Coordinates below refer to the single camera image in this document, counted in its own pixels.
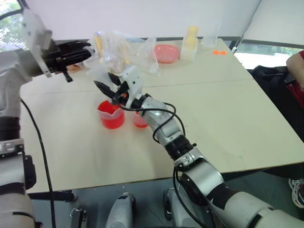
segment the clear plastic bag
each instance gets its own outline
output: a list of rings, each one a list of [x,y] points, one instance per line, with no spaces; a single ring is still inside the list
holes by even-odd
[[[137,65],[151,74],[159,72],[154,52],[155,37],[143,40],[116,31],[101,31],[94,34],[90,43],[98,58],[115,74],[123,72],[129,65]]]

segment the window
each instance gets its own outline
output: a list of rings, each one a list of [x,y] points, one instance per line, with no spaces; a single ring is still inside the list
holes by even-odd
[[[286,66],[286,60],[301,49],[263,44],[241,43],[235,56],[245,69],[254,69],[258,65],[265,67]]]
[[[0,51],[25,47],[21,36],[22,6],[17,0],[0,0]]]

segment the yellow bottle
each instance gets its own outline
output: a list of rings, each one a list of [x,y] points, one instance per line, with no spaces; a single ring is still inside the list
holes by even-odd
[[[198,51],[198,27],[189,26],[187,35],[182,40],[182,46],[180,50],[180,60],[190,60],[195,59],[196,53]]]

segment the red cup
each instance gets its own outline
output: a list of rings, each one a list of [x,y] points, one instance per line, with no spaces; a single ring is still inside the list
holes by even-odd
[[[145,122],[145,120],[141,116],[138,115],[138,112],[132,113],[132,121],[133,121],[133,124],[139,128],[145,128],[148,126],[148,124]]]
[[[103,101],[98,106],[98,114],[103,125],[108,129],[116,129],[124,123],[124,111],[117,105]]]

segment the white wall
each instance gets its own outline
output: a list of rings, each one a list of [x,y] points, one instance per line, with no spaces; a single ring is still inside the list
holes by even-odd
[[[138,37],[182,37],[198,25],[204,36],[223,17],[220,36],[240,36],[258,0],[27,0],[54,39],[90,38],[99,30]]]
[[[304,0],[263,0],[244,38],[304,45]]]

